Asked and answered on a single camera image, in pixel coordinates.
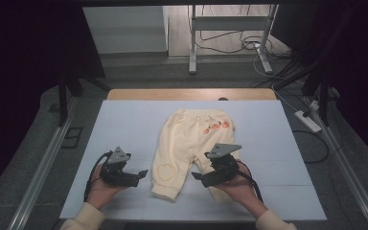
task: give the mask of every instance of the person's left hand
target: person's left hand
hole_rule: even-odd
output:
[[[92,175],[91,179],[91,190],[89,191],[87,203],[91,204],[98,210],[103,208],[106,203],[110,202],[113,197],[127,187],[123,186],[111,186],[106,184],[100,178],[102,164],[98,165]]]

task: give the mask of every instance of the hand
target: hand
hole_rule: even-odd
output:
[[[87,203],[91,204],[98,210],[100,210],[105,206],[105,204],[110,202],[116,194],[118,194],[124,189],[127,189],[127,187],[111,186],[106,184],[100,178],[100,172],[102,167],[103,167],[102,164],[98,165],[94,171],[94,174],[92,175],[91,190],[89,191],[88,199],[86,201]]]
[[[249,170],[242,163],[238,163],[239,170],[250,176]],[[236,175],[231,181],[215,186],[226,192],[234,201],[242,205],[250,214],[258,219],[267,208],[256,196],[253,185],[246,178]]]

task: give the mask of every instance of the gray carpet floor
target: gray carpet floor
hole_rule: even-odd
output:
[[[168,59],[164,56],[141,55],[102,56],[106,79],[100,81],[111,88],[248,88],[267,77],[258,74],[253,57],[200,58],[196,75],[188,74],[187,59]],[[275,73],[288,60],[271,61]],[[263,72],[259,61],[257,69]],[[63,220],[58,220],[65,198],[68,195],[85,147],[106,92],[80,80],[84,94],[80,97],[71,127],[81,128],[78,144],[75,140],[64,140],[57,158],[44,183],[25,229],[59,229]],[[292,107],[306,109],[302,102],[301,86],[293,83],[278,93]],[[307,130],[294,116],[295,112],[283,103],[292,130]],[[344,149],[358,178],[368,192],[368,147],[344,120],[329,101],[330,127]],[[28,188],[42,154],[46,150],[59,120],[58,89],[52,88],[41,96],[38,111],[28,135],[23,140],[15,157],[0,178],[0,229],[7,229],[17,205]],[[303,158],[316,159],[326,152],[323,143],[304,133],[295,133]],[[333,155],[324,162],[308,164],[307,169],[318,193],[319,200],[328,218],[326,221],[294,222],[298,229],[368,229],[368,223],[357,201],[348,187]],[[176,224],[167,223],[122,223],[106,221],[102,229],[253,229],[253,224]]]

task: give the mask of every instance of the sleeve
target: sleeve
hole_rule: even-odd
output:
[[[75,218],[66,220],[61,230],[97,230],[105,220],[105,215],[89,203],[83,203]]]
[[[256,228],[259,230],[296,230],[292,223],[282,221],[270,210],[265,211],[256,221]]]

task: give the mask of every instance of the cream-colored pants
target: cream-colored pants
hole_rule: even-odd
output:
[[[213,171],[204,153],[215,143],[235,144],[233,134],[234,123],[219,109],[178,109],[160,134],[152,168],[152,192],[175,200],[193,163],[203,174]],[[237,151],[231,154],[239,159]],[[230,200],[219,189],[210,187],[210,191],[217,202]]]

